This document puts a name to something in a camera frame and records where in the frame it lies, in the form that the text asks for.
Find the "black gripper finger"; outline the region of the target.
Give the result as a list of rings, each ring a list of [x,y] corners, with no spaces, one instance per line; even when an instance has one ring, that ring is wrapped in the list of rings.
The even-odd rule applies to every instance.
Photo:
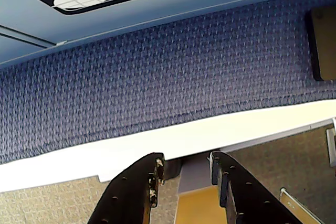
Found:
[[[163,153],[140,158],[111,180],[88,223],[149,223],[163,184]]]
[[[227,223],[301,223],[250,171],[229,154],[211,152],[211,183]]]

